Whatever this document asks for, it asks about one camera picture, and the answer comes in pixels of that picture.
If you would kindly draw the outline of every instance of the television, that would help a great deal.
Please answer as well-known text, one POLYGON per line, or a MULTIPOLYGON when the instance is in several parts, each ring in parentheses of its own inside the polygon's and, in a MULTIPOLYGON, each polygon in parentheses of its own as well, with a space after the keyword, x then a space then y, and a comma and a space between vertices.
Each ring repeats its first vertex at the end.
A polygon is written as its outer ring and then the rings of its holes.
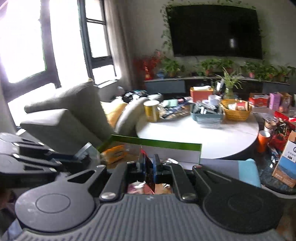
POLYGON ((254 9, 190 5, 167 13, 175 56, 263 57, 254 9))

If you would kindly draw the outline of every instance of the sofa armrest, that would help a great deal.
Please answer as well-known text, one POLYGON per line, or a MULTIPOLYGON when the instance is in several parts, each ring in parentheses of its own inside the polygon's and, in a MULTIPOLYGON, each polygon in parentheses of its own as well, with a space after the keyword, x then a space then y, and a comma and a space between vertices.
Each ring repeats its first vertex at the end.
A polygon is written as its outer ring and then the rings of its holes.
POLYGON ((140 116, 145 113, 144 102, 148 101, 147 97, 141 97, 136 101, 129 103, 119 117, 115 132, 121 136, 133 136, 133 130, 140 116))
POLYGON ((102 144, 69 110, 55 109, 29 113, 21 127, 57 152, 75 154, 87 142, 102 144))

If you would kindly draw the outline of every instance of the gray sofa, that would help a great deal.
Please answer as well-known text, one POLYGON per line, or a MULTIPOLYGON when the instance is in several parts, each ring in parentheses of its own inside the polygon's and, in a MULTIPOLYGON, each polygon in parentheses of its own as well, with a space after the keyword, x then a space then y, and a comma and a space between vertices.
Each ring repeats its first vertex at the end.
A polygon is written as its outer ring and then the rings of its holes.
MULTIPOLYGON (((86 82, 70 89, 59 88, 49 98, 25 106, 26 118, 21 127, 52 149, 74 154, 87 142, 100 146, 111 134, 135 136, 135 125, 144 113, 141 97, 129 103, 115 129, 107 122, 100 103, 99 88, 86 82)), ((161 95, 151 99, 162 101, 161 95)))

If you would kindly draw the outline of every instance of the yellow can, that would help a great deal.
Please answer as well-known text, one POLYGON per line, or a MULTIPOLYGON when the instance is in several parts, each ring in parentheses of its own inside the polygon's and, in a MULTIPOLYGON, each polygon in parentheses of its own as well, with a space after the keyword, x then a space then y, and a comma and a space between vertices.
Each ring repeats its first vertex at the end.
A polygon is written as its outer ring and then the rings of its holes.
POLYGON ((157 122, 159 120, 158 100, 148 100, 144 102, 145 113, 149 122, 157 122))

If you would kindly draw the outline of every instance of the orange cup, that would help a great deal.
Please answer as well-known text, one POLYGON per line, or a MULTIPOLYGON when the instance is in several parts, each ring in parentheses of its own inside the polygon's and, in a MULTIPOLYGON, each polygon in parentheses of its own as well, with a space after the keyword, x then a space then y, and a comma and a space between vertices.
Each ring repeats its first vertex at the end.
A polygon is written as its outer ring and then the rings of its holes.
POLYGON ((270 133, 268 133, 267 131, 259 131, 258 146, 257 146, 258 152, 260 153, 265 152, 269 139, 270 139, 270 133))

